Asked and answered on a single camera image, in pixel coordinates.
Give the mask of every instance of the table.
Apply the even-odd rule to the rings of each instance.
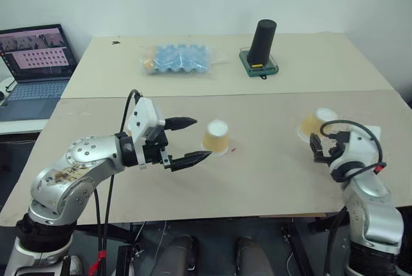
[[[126,97],[133,88],[147,97],[392,89],[359,50],[338,33],[275,35],[272,55],[279,64],[279,73],[267,80],[249,78],[238,55],[240,48],[252,44],[252,38],[95,37],[62,98]],[[204,75],[147,75],[140,66],[145,50],[168,43],[206,44],[225,55],[227,62],[213,65],[212,71]]]
[[[175,158],[200,148],[206,125],[214,118],[227,121],[230,149],[236,150],[177,172],[149,165],[146,170],[133,167],[117,174],[111,223],[338,211],[342,207],[340,185],[329,176],[326,165],[313,162],[309,146],[295,133],[301,120],[320,106],[330,107],[343,118],[381,126],[388,162],[381,178],[392,190],[396,206],[412,204],[412,111],[396,91],[153,100],[165,117],[191,116],[199,121],[187,129],[167,132],[169,153]],[[117,132],[124,103],[123,98],[62,99],[0,214],[0,225],[14,226],[27,211],[32,180],[57,161],[71,142],[81,136]],[[108,181],[98,191],[104,206]],[[94,208],[91,199],[78,224],[95,223]]]
[[[8,77],[0,83],[0,91],[5,96],[8,96],[6,92],[6,86],[13,82],[13,77]],[[48,120],[13,120],[7,122],[0,122],[0,135],[4,134],[17,134],[17,133],[39,133],[46,126]]]

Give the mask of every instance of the laptop keyboard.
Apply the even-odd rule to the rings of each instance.
[[[62,81],[43,82],[38,84],[18,84],[10,93],[7,100],[60,98],[67,83],[67,81]]]

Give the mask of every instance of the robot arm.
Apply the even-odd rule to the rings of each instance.
[[[367,128],[379,140],[380,127]],[[331,137],[336,139],[336,146],[330,149],[330,156],[323,155],[316,134],[311,135],[310,145],[314,161],[327,163],[333,179],[342,183],[342,197],[350,215],[351,255],[346,274],[396,275],[395,256],[400,251],[404,224],[390,191],[374,172],[377,145],[357,126]]]
[[[105,179],[126,167],[139,165],[144,169],[147,163],[180,170],[209,156],[209,151],[197,151],[174,160],[167,154],[165,130],[183,129],[194,123],[196,120],[186,117],[164,119],[150,99],[137,97],[128,123],[131,136],[121,132],[73,142],[58,162],[35,178],[28,213],[16,224],[17,239],[5,275],[24,275],[32,272],[33,266],[53,266],[56,271],[67,268],[63,258],[77,219]]]

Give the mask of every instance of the wall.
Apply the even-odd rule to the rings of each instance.
[[[346,32],[412,98],[411,0],[0,0],[0,29],[61,23],[78,58],[94,35],[253,33],[261,18],[279,33]]]

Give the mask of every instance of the blue egg carton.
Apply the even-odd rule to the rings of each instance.
[[[198,72],[209,69],[209,54],[206,46],[195,44],[157,46],[152,72]]]

